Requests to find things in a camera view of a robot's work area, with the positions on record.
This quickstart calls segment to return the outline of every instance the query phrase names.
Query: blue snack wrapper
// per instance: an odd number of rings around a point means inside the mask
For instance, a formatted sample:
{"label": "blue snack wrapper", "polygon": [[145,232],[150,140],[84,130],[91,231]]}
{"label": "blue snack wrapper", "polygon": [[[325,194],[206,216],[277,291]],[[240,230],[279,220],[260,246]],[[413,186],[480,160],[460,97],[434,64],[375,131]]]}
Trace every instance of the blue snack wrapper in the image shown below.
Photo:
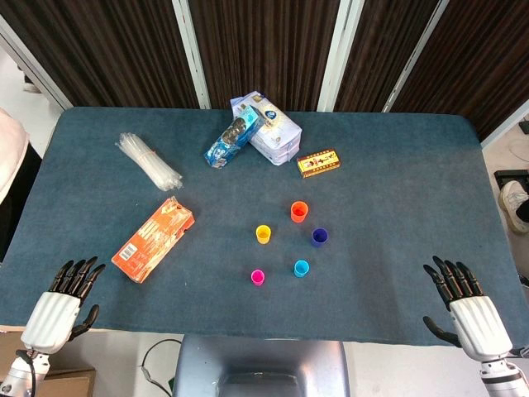
{"label": "blue snack wrapper", "polygon": [[262,125],[259,111],[246,107],[204,154],[207,163],[213,168],[224,167]]}

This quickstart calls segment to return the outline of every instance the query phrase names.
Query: plastic cup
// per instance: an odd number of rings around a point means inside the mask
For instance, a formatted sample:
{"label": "plastic cup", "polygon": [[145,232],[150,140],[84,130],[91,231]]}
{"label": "plastic cup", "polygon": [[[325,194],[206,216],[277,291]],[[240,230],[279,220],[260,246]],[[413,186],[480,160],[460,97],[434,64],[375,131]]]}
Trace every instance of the plastic cup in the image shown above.
{"label": "plastic cup", "polygon": [[324,228],[318,228],[312,232],[312,244],[314,246],[322,246],[329,238],[329,233]]}
{"label": "plastic cup", "polygon": [[258,287],[265,282],[265,273],[260,269],[251,272],[251,282]]}
{"label": "plastic cup", "polygon": [[296,201],[290,207],[290,217],[296,223],[301,223],[305,220],[308,214],[308,205],[303,201]]}
{"label": "plastic cup", "polygon": [[255,235],[257,236],[257,241],[261,244],[267,244],[270,241],[270,236],[272,231],[266,225],[260,225],[255,229]]}
{"label": "plastic cup", "polygon": [[309,269],[310,269],[310,266],[308,265],[307,261],[303,261],[303,260],[297,261],[294,264],[294,275],[296,277],[305,277]]}

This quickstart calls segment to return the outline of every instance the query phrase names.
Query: orange box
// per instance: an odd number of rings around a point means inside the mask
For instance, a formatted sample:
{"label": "orange box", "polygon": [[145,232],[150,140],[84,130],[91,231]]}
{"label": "orange box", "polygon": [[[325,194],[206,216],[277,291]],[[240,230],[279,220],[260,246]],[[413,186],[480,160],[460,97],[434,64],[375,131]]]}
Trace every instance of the orange box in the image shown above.
{"label": "orange box", "polygon": [[112,258],[136,283],[142,283],[195,223],[193,213],[173,196],[156,210]]}

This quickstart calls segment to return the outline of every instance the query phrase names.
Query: white floor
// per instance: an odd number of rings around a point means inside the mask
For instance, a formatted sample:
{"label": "white floor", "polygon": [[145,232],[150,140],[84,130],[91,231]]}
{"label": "white floor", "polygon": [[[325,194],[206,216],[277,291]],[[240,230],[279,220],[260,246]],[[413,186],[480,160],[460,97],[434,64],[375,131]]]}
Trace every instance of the white floor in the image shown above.
{"label": "white floor", "polygon": [[[23,75],[0,49],[0,107],[22,122],[31,143],[43,155],[60,115],[43,95],[22,91]],[[484,152],[489,173],[499,169],[528,168],[505,150],[505,140],[518,138],[509,132]],[[491,180],[493,189],[497,189]],[[528,237],[508,233],[518,269],[529,275]],[[166,337],[181,335],[147,332],[94,331],[68,343],[52,357],[55,368],[93,366],[97,369],[94,397],[133,397],[165,394],[147,383],[139,365],[145,351]],[[165,343],[147,361],[151,376],[163,385],[174,375],[179,346]],[[454,347],[410,347],[373,343],[346,343],[351,394],[364,396],[484,396],[479,364]],[[529,374],[529,360],[515,360]]]}
{"label": "white floor", "polygon": [[42,93],[28,93],[23,88],[24,74],[0,47],[0,108],[22,123],[42,157],[62,109],[50,104]]}

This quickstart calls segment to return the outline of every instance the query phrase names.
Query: white robotic hand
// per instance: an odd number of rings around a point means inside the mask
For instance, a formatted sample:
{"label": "white robotic hand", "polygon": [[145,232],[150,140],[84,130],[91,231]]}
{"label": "white robotic hand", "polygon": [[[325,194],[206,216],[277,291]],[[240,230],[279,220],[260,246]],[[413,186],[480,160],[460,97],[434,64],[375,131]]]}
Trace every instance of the white robotic hand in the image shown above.
{"label": "white robotic hand", "polygon": [[441,340],[462,347],[473,360],[481,361],[479,374],[489,395],[529,397],[529,385],[523,372],[505,360],[512,349],[511,339],[474,273],[461,262],[454,265],[437,256],[433,261],[441,274],[429,265],[424,265],[424,270],[433,279],[457,334],[443,331],[431,318],[424,317],[428,329]]}
{"label": "white robotic hand", "polygon": [[0,397],[34,396],[50,365],[48,355],[58,352],[67,341],[87,332],[99,313],[96,304],[82,324],[74,326],[84,300],[105,265],[89,273],[98,258],[69,261],[55,277],[50,289],[36,303],[21,340],[28,349],[17,351],[17,358],[5,381],[0,385]]}

